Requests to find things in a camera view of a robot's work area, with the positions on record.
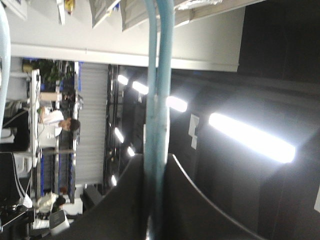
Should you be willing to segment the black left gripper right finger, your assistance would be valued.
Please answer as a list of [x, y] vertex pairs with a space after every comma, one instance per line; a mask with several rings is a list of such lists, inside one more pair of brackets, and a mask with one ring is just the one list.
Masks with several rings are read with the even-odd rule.
[[177, 157], [170, 153], [164, 173], [164, 240], [260, 240], [212, 203], [193, 183]]

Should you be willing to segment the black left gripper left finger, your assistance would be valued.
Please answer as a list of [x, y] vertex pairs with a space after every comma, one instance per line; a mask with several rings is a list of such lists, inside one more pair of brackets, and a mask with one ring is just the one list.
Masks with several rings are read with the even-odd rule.
[[132, 157], [117, 185], [102, 200], [57, 235], [44, 240], [144, 240], [142, 220], [144, 156]]

